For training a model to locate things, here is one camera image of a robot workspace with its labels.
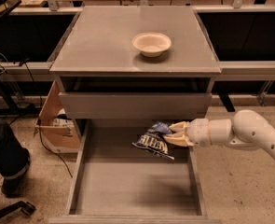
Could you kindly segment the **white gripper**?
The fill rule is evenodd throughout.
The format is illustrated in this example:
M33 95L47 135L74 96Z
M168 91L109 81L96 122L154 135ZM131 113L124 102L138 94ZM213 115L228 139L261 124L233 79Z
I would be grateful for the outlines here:
M190 122L181 121L170 126L174 132L165 134L164 139L178 147L208 146L210 142L209 121L207 119L194 119Z

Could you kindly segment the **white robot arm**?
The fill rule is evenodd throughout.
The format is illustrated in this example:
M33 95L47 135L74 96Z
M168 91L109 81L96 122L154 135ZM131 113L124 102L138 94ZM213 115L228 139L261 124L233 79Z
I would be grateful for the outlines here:
M194 119L170 126L164 139L180 147L223 144L230 148L266 151L275 160L275 128L252 110L238 111L233 119Z

